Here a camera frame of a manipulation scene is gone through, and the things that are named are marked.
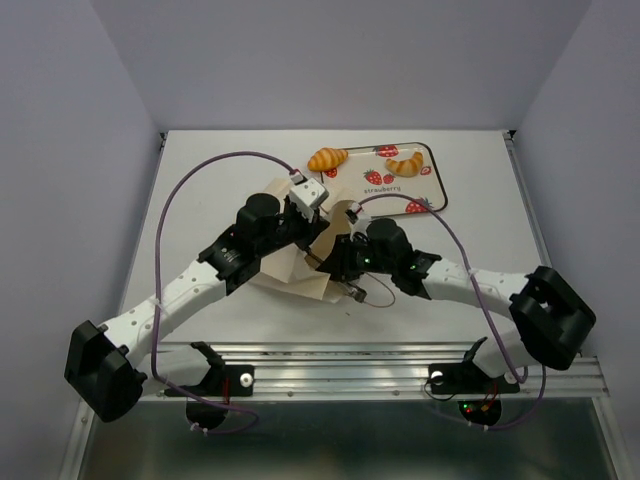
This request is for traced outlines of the metal tongs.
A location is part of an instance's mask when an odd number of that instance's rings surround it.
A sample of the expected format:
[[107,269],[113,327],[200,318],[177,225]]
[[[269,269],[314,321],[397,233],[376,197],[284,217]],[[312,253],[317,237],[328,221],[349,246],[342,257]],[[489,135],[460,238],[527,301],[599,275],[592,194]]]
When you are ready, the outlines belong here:
[[343,296],[351,298],[357,303],[363,303],[367,297],[367,292],[356,284],[336,282],[335,285]]

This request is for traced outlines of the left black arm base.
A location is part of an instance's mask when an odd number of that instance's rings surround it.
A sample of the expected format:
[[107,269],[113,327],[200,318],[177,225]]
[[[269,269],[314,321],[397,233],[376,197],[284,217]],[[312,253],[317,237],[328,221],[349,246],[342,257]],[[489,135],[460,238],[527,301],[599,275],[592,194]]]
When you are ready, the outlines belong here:
[[206,398],[218,407],[203,404],[187,396],[186,419],[192,431],[208,435],[239,433],[254,427],[259,420],[255,411],[232,406],[231,400],[253,395],[255,367],[250,364],[214,367],[195,386],[182,386],[192,395]]

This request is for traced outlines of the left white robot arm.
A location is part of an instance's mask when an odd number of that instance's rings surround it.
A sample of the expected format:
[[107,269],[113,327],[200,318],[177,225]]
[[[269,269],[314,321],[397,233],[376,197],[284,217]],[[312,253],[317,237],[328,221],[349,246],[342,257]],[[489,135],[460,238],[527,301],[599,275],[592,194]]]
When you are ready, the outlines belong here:
[[104,422],[128,413],[143,395],[157,365],[158,343],[210,304],[252,279],[268,255],[290,245],[304,249],[328,226],[320,207],[328,193],[299,185],[284,200],[251,195],[229,226],[169,284],[131,311],[95,325],[89,320],[71,334],[64,377]]

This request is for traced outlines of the beige paper bag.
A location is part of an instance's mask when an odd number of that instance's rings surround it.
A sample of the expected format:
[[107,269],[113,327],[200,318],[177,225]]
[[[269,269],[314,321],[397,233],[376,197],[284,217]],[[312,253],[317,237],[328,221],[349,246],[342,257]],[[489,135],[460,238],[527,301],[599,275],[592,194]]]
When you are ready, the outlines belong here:
[[329,221],[329,227],[314,241],[310,252],[290,245],[267,256],[261,261],[260,272],[250,281],[252,285],[327,303],[337,303],[345,297],[336,282],[316,268],[329,255],[336,236],[350,233],[345,210],[355,201],[355,194],[343,186],[327,185],[326,189],[329,197],[320,213]]

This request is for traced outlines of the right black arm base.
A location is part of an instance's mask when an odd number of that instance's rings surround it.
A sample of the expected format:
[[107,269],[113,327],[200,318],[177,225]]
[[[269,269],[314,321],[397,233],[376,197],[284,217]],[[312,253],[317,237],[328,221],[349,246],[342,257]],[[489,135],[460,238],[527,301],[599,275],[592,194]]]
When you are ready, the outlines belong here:
[[504,377],[490,378],[470,362],[435,363],[429,366],[423,390],[431,398],[458,398],[463,419],[482,427],[495,426],[502,415],[501,395],[520,392],[518,383]]

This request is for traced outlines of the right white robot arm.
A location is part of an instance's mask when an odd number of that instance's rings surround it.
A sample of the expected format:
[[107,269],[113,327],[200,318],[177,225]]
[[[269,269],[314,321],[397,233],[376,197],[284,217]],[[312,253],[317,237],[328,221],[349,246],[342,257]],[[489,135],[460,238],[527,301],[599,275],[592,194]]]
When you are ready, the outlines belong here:
[[554,269],[529,274],[472,270],[437,254],[415,249],[390,219],[364,231],[337,236],[319,271],[338,282],[365,273],[390,277],[408,296],[478,307],[513,321],[513,330],[477,340],[456,364],[439,364],[438,394],[473,393],[510,370],[533,365],[570,368],[596,323],[596,316]]

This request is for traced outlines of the fake croissant bread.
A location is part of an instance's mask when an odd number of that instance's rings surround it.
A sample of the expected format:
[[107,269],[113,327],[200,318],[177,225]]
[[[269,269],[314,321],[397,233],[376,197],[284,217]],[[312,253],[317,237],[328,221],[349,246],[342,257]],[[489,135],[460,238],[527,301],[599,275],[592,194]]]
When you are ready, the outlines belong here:
[[412,156],[405,160],[396,160],[389,158],[385,161],[385,168],[393,175],[411,178],[417,176],[424,165],[423,154],[416,151]]
[[344,163],[348,156],[346,149],[324,147],[310,157],[307,168],[312,172],[328,171]]

